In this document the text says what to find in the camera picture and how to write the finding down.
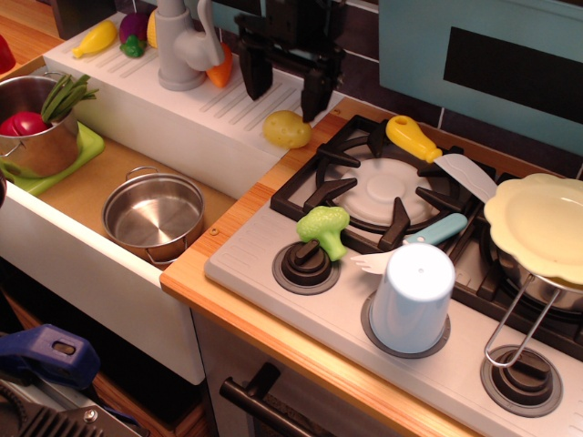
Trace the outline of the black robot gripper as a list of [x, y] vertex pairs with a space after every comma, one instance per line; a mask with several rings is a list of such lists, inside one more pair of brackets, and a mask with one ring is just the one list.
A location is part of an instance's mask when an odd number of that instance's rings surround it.
[[332, 37], [335, 1], [266, 1], [262, 15], [235, 18], [240, 38], [240, 71], [256, 101], [272, 86], [272, 64], [311, 68], [304, 76], [302, 119], [312, 122], [329, 105], [339, 84], [345, 52]]

